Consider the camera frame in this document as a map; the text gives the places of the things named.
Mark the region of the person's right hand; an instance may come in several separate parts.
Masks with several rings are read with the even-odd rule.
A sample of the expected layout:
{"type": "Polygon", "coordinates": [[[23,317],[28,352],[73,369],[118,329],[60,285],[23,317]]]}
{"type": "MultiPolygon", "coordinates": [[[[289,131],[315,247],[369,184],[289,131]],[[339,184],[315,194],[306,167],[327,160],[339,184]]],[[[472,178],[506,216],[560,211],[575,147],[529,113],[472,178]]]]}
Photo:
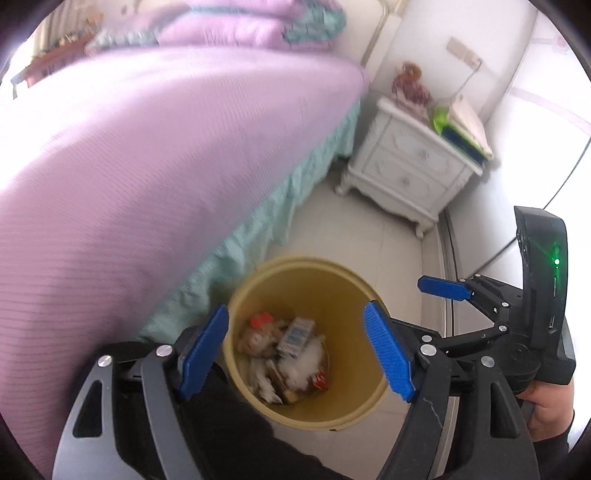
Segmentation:
{"type": "Polygon", "coordinates": [[[534,381],[518,398],[534,405],[528,430],[534,442],[562,435],[574,418],[574,380],[568,385],[534,381]]]}

